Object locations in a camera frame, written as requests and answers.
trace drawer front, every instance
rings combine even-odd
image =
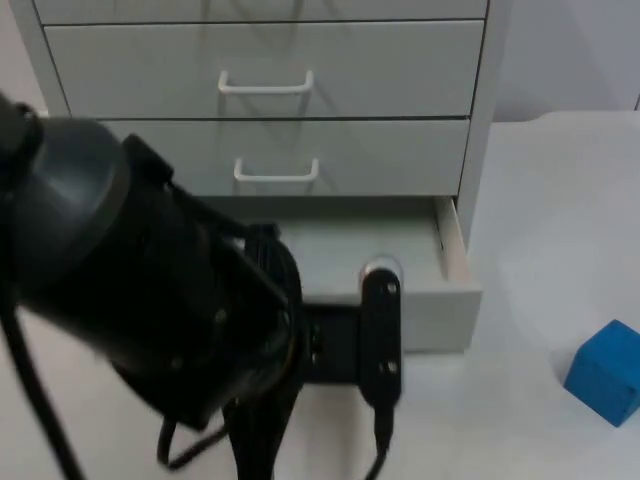
[[[482,21],[47,27],[71,112],[467,116]]]
[[[484,18],[486,0],[36,0],[44,24]]]
[[[455,195],[468,131],[457,121],[116,121],[196,195]]]
[[[360,303],[360,273],[391,257],[402,277],[405,351],[469,346],[482,291],[451,198],[209,199],[235,218],[276,222],[298,264],[304,300]]]

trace open drawer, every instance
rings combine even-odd
[[[298,263],[307,302],[359,304],[365,265],[380,256],[394,258],[402,268],[405,351],[469,346],[481,290],[469,271],[451,198],[322,199],[311,206],[309,200],[314,199],[211,199],[211,204],[279,225]]]

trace white wall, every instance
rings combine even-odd
[[[634,108],[640,94],[639,0],[514,2],[498,120]],[[3,91],[44,107],[8,0],[0,0],[0,66]]]
[[[0,89],[13,100],[29,102],[36,110],[45,109],[9,0],[0,0]]]

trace blue cube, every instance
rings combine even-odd
[[[640,406],[640,334],[614,320],[573,359],[565,388],[619,427]]]

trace drawer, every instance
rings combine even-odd
[[[44,24],[484,18],[486,0],[36,0]]]
[[[278,223],[298,263],[305,301],[359,304],[360,272],[373,259],[391,257],[402,270],[405,351],[469,345],[482,291],[471,276],[451,198],[210,203],[236,217]]]
[[[467,116],[482,21],[47,27],[74,115]]]
[[[112,121],[197,195],[455,195],[467,120]]]

